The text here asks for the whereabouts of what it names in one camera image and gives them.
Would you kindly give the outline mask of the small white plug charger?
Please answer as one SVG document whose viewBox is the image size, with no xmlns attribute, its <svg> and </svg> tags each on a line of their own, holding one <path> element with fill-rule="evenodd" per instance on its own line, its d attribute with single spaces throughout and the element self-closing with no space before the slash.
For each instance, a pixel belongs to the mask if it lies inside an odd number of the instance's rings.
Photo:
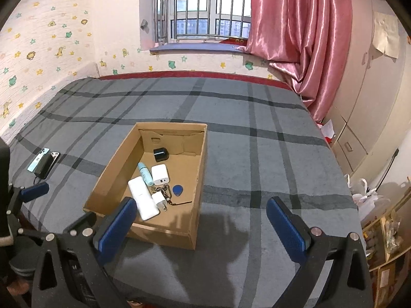
<svg viewBox="0 0 411 308">
<path fill-rule="evenodd" d="M 167 201 L 161 191 L 154 192 L 151 197 L 159 210 L 167 211 Z"/>
</svg>

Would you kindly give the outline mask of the light blue tube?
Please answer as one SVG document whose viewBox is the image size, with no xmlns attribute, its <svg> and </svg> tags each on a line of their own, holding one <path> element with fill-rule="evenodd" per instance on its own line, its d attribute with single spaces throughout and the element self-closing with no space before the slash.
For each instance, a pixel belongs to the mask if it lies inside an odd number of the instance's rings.
<svg viewBox="0 0 411 308">
<path fill-rule="evenodd" d="M 154 186 L 154 180 L 147 166 L 143 162 L 139 162 L 137 168 L 139 169 L 140 175 L 147 187 Z"/>
</svg>

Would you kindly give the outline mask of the brass key bunch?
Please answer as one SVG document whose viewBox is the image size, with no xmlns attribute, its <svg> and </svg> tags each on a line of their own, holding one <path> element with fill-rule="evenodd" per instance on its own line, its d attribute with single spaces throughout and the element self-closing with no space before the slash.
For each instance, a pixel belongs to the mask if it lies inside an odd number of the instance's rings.
<svg viewBox="0 0 411 308">
<path fill-rule="evenodd" d="M 174 202 L 171 200 L 171 190 L 170 190 L 170 187 L 169 187 L 168 184 L 165 184 L 165 185 L 163 185 L 163 186 L 159 186 L 159 187 L 157 188 L 157 190 L 162 193 L 162 195 L 163 195 L 163 197 L 165 198 L 166 202 L 167 202 L 169 205 L 171 205 L 171 206 L 180 206 L 180 205 L 183 205 L 183 204 L 190 204 L 190 203 L 192 203 L 192 201 L 174 203 Z"/>
</svg>

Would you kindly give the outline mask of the brown cardboard box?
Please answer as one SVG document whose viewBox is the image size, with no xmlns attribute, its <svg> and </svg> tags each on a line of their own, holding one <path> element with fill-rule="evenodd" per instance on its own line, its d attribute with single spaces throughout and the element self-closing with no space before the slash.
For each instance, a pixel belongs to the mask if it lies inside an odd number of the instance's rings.
<svg viewBox="0 0 411 308">
<path fill-rule="evenodd" d="M 84 210 L 102 219 L 131 197 L 137 210 L 130 238 L 195 249 L 207 146 L 206 124 L 135 124 L 103 170 Z"/>
</svg>

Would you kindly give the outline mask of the black round charger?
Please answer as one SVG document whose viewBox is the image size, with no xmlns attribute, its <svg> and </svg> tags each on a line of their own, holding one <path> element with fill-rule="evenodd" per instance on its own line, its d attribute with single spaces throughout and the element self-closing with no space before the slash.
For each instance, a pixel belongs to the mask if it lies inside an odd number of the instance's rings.
<svg viewBox="0 0 411 308">
<path fill-rule="evenodd" d="M 159 147 L 153 150 L 153 155 L 156 162 L 163 162 L 169 158 L 169 151 L 165 147 Z"/>
</svg>

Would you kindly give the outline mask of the black power bank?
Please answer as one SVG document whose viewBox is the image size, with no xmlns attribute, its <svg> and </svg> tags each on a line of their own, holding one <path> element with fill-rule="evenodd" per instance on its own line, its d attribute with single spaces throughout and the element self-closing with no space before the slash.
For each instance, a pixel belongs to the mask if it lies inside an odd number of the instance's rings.
<svg viewBox="0 0 411 308">
<path fill-rule="evenodd" d="M 40 162 L 37 164 L 33 171 L 33 173 L 35 174 L 35 178 L 33 180 L 34 184 L 37 184 L 38 182 L 47 178 L 53 162 L 54 157 L 52 153 L 47 153 L 42 157 L 42 159 L 40 159 Z"/>
</svg>

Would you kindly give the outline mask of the light blue phone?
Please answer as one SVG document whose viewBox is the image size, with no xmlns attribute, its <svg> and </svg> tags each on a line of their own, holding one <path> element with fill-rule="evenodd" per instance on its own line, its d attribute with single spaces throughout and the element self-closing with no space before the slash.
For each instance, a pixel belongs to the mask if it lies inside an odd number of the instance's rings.
<svg viewBox="0 0 411 308">
<path fill-rule="evenodd" d="M 49 153 L 50 149 L 49 148 L 42 148 L 42 150 L 40 152 L 38 152 L 38 154 L 35 156 L 35 158 L 32 160 L 32 162 L 29 164 L 27 170 L 29 172 L 34 172 L 35 168 L 37 167 L 37 165 L 40 163 L 40 160 L 42 159 L 42 157 L 44 157 L 45 155 L 47 155 Z"/>
</svg>

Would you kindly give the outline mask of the silver phone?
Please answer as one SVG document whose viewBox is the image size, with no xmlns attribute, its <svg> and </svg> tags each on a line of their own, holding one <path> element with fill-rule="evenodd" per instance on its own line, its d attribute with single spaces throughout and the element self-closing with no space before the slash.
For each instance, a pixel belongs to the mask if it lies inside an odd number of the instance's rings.
<svg viewBox="0 0 411 308">
<path fill-rule="evenodd" d="M 60 152 L 51 152 L 50 155 L 52 157 L 52 162 L 50 163 L 49 169 L 52 169 L 53 166 L 57 163 L 57 160 L 59 159 L 61 153 Z"/>
</svg>

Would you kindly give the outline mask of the white power bank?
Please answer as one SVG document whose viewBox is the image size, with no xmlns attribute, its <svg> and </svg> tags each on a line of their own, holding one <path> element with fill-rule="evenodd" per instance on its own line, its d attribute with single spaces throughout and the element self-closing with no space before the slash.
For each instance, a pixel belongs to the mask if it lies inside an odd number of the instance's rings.
<svg viewBox="0 0 411 308">
<path fill-rule="evenodd" d="M 142 177 L 135 177 L 129 180 L 127 185 L 132 194 L 132 198 L 137 204 L 137 209 L 142 221 L 147 221 L 160 213 Z"/>
</svg>

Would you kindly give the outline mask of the white plastic bag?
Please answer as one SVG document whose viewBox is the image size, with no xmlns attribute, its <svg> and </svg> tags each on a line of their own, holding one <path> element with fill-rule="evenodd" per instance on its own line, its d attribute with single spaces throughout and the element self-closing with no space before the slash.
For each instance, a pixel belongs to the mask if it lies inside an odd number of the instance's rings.
<svg viewBox="0 0 411 308">
<path fill-rule="evenodd" d="M 350 189 L 352 199 L 357 205 L 362 227 L 366 227 L 369 223 L 378 219 L 389 208 L 391 200 L 379 195 L 376 188 L 370 189 L 364 178 L 354 181 L 349 174 L 345 174 L 344 178 Z"/>
</svg>

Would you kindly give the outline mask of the wooden shelf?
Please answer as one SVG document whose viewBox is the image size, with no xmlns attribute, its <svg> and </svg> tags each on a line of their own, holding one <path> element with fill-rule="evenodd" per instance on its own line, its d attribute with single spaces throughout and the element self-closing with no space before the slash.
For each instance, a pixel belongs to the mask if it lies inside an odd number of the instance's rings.
<svg viewBox="0 0 411 308">
<path fill-rule="evenodd" d="M 362 223 L 374 307 L 389 307 L 410 281 L 410 182 L 405 186 L 396 201 L 379 199 Z"/>
</svg>

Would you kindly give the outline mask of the white square charger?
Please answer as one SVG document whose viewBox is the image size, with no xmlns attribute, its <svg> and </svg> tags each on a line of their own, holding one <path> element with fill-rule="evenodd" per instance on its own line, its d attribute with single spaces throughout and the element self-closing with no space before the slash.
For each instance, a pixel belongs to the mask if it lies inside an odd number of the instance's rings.
<svg viewBox="0 0 411 308">
<path fill-rule="evenodd" d="M 165 164 L 159 164 L 151 168 L 151 175 L 154 185 L 161 186 L 170 181 L 168 170 Z"/>
</svg>

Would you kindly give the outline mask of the grey plaid bed cover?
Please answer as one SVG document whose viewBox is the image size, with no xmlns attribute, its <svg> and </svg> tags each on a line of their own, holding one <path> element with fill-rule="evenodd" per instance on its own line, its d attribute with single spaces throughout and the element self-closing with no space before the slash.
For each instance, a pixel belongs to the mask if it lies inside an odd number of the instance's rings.
<svg viewBox="0 0 411 308">
<path fill-rule="evenodd" d="M 107 272 L 126 298 L 160 307 L 271 307 L 298 266 L 266 216 L 279 196 L 308 226 L 346 236 L 361 229 L 334 154 L 299 97 L 228 79 L 82 79 L 52 88 L 29 117 L 11 120 L 11 180 L 33 182 L 44 147 L 61 158 L 50 192 L 24 208 L 38 229 L 78 219 L 98 177 L 138 122 L 204 123 L 208 146 L 195 250 L 129 238 Z"/>
</svg>

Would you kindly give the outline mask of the beige wardrobe cabinet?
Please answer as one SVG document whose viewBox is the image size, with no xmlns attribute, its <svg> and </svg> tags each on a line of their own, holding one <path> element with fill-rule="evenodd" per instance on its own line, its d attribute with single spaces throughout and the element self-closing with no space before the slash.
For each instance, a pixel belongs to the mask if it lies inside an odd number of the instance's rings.
<svg viewBox="0 0 411 308">
<path fill-rule="evenodd" d="M 342 172 L 373 181 L 410 128 L 410 44 L 385 0 L 351 0 L 352 31 L 345 71 L 326 120 Z M 396 25 L 398 57 L 373 44 L 378 20 Z"/>
</svg>

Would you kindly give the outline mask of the red bed sheet edge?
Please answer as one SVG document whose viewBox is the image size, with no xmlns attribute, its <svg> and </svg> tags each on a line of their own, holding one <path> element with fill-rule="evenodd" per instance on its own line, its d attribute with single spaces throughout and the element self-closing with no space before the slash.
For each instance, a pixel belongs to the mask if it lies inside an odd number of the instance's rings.
<svg viewBox="0 0 411 308">
<path fill-rule="evenodd" d="M 120 79 L 148 79 L 148 78 L 207 78 L 207 79 L 228 79 L 234 81 L 250 82 L 262 85 L 269 85 L 276 88 L 291 90 L 284 82 L 274 79 L 264 79 L 257 76 L 226 74 L 221 72 L 205 71 L 159 71 L 159 72 L 137 72 L 126 74 L 113 74 L 99 77 L 100 80 L 120 80 Z"/>
</svg>

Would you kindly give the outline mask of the pink satin curtain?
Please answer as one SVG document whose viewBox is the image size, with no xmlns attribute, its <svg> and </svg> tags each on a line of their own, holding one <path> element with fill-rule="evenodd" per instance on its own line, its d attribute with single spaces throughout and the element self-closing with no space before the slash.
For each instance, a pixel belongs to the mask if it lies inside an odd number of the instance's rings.
<svg viewBox="0 0 411 308">
<path fill-rule="evenodd" d="M 340 86 L 351 27 L 351 0 L 251 0 L 243 50 L 279 72 L 319 122 Z"/>
</svg>

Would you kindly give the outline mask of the metal window railing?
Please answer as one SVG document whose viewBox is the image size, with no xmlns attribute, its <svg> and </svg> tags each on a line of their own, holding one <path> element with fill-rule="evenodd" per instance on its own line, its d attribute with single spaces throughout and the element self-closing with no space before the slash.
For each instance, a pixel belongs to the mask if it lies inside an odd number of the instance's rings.
<svg viewBox="0 0 411 308">
<path fill-rule="evenodd" d="M 251 0 L 153 0 L 158 45 L 181 41 L 245 42 L 251 28 Z"/>
</svg>

